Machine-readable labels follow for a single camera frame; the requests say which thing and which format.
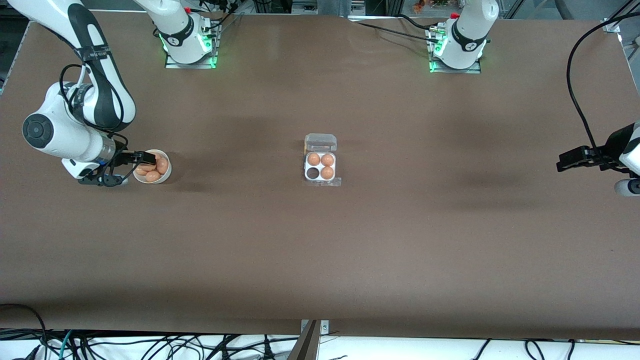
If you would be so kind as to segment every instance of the bowl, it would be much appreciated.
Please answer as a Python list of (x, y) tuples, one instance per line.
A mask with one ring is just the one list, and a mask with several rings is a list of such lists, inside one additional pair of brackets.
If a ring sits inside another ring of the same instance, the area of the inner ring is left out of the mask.
[(169, 175), (171, 175), (171, 160), (169, 160), (169, 156), (167, 156), (164, 151), (157, 149), (147, 150), (147, 152), (150, 154), (158, 154), (164, 157), (167, 161), (169, 161), (169, 167), (166, 169), (166, 172), (163, 175), (160, 175), (160, 179), (152, 181), (151, 183), (148, 182), (144, 176), (138, 175), (136, 172), (133, 172), (133, 176), (136, 178), (136, 180), (143, 184), (161, 184), (165, 182), (169, 178)]

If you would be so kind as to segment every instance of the table surface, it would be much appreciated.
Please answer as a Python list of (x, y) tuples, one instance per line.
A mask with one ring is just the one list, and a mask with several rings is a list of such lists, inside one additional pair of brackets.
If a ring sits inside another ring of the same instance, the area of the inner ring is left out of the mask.
[[(22, 121), (77, 63), (32, 25), (0, 101), (3, 302), (66, 329), (640, 338), (640, 202), (555, 166), (588, 142), (564, 74), (594, 22), (498, 21), (463, 75), (429, 73), (420, 40), (265, 15), (225, 30), (218, 69), (165, 70), (144, 13), (97, 18), (136, 100), (123, 134), (173, 173), (80, 186), (28, 146)], [(600, 143), (637, 120), (615, 35), (584, 42), (573, 82)], [(305, 185), (307, 133), (338, 138), (341, 187)]]

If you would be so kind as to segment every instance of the blue cable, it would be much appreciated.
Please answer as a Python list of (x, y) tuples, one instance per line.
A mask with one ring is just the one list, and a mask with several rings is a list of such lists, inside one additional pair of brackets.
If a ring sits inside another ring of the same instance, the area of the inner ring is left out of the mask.
[(67, 332), (67, 335), (65, 335), (65, 338), (62, 340), (62, 345), (60, 345), (60, 354), (58, 356), (58, 360), (62, 360), (65, 357), (65, 345), (67, 344), (67, 341), (69, 341), (69, 336), (71, 336), (71, 332), (73, 330), (69, 330)]

